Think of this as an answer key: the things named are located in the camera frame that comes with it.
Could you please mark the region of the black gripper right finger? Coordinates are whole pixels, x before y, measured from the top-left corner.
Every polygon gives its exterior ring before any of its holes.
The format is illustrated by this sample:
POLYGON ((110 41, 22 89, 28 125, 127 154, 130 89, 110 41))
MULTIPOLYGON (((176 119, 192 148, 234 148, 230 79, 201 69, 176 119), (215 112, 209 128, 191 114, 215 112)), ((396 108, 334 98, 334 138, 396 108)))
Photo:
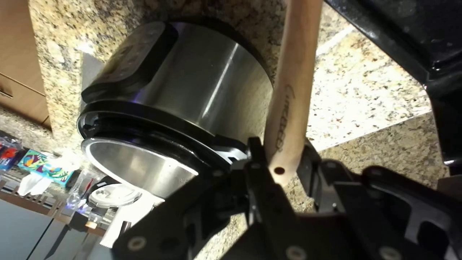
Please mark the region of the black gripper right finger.
POLYGON ((462 205, 384 166, 361 173, 305 141, 298 167, 319 213, 344 218, 368 260, 462 260, 462 205))

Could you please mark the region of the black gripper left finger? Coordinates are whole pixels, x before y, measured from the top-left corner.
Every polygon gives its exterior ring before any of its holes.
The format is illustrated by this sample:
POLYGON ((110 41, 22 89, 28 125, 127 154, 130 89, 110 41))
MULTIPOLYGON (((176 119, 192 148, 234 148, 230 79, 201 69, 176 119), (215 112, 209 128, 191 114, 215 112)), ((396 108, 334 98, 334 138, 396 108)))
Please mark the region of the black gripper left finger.
POLYGON ((296 244, 296 213, 267 168, 257 137, 248 140, 250 157, 228 171, 208 170, 173 192, 111 248, 114 260, 194 260, 214 235, 243 215, 247 228, 231 246, 238 257, 289 260, 296 244))

